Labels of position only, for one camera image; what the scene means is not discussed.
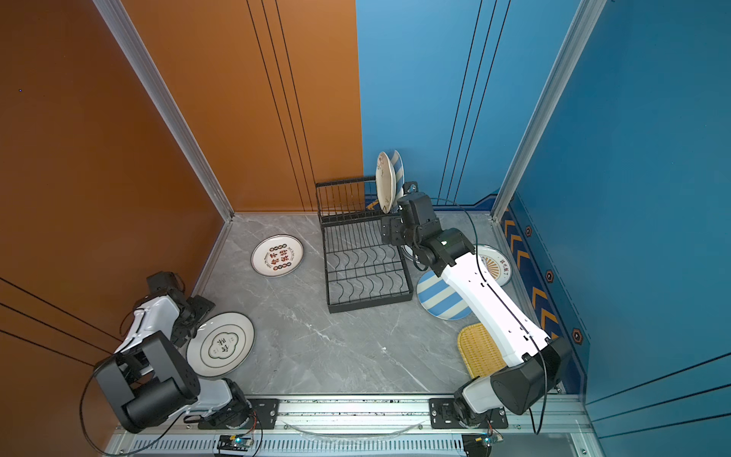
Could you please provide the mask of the black wire dish rack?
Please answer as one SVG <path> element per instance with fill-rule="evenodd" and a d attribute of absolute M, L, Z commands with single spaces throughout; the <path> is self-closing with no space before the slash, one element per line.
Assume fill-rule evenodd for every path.
<path fill-rule="evenodd" d="M 315 185 L 323 247 L 327 307 L 353 312 L 407 302 L 413 283 L 402 249 L 385 243 L 375 178 Z"/>

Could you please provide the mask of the cream plate floral drawing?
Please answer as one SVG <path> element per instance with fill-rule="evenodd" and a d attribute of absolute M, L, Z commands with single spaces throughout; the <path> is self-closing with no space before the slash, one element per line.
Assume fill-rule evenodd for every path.
<path fill-rule="evenodd" d="M 383 213 L 390 213 L 396 194 L 395 169 L 390 158 L 381 152 L 375 173 L 378 202 Z"/>

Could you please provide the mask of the blue white striped plate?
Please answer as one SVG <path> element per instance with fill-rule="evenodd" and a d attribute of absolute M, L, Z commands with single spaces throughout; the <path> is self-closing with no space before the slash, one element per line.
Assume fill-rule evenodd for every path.
<path fill-rule="evenodd" d="M 390 163 L 394 171 L 395 199 L 398 200 L 404 195 L 403 185 L 405 184 L 404 162 L 397 150 L 390 154 Z"/>

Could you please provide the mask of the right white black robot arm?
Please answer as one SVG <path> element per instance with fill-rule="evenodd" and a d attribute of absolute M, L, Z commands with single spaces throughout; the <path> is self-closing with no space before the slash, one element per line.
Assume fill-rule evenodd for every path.
<path fill-rule="evenodd" d="M 458 420 L 475 428 L 493 409 L 522 415 L 562 381 L 571 358 L 567 339 L 536 325 L 490 275 L 476 246 L 458 228 L 443 228 L 430 198 L 411 192 L 383 217 L 384 242 L 408 246 L 416 259 L 453 288 L 496 344 L 504 368 L 464 384 L 454 394 Z"/>

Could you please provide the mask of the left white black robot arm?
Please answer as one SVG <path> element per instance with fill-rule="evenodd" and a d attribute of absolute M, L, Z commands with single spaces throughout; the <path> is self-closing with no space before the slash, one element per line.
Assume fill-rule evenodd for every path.
<path fill-rule="evenodd" d="M 147 284 L 126 338 L 93 373 L 120 425 L 139 433 L 180 413 L 208 430 L 250 425 L 253 406 L 240 388 L 226 378 L 200 378 L 180 352 L 213 302 L 187 297 L 174 272 L 152 274 Z"/>

